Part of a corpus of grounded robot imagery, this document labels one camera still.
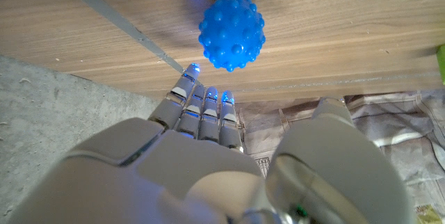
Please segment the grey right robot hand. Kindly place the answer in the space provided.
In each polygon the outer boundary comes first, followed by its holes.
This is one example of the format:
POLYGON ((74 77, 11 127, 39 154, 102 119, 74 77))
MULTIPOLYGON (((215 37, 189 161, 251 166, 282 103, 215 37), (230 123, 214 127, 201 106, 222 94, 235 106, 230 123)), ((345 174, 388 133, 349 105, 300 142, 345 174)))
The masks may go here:
POLYGON ((284 135, 262 173, 243 151, 234 96, 197 82, 193 63, 148 119, 72 148, 11 223, 414 223, 397 170, 323 97, 284 135))

